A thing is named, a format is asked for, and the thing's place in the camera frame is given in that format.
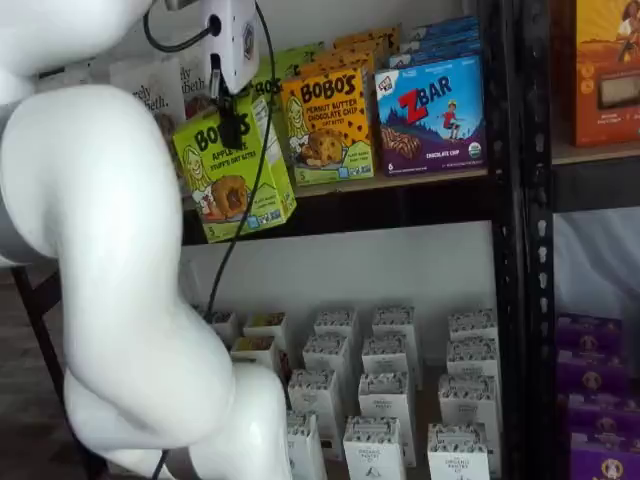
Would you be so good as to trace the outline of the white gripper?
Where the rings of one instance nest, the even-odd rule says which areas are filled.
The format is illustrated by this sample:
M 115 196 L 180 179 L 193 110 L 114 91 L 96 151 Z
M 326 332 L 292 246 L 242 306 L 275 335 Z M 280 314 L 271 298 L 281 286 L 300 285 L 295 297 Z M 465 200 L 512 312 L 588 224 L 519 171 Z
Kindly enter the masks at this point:
M 234 98 L 255 76 L 259 66 L 257 10 L 251 0 L 207 0 L 200 10 L 208 35 L 202 40 L 209 73 L 209 92 L 219 95 L 218 133 L 222 144 L 241 144 Z M 228 92 L 222 92 L 222 84 Z

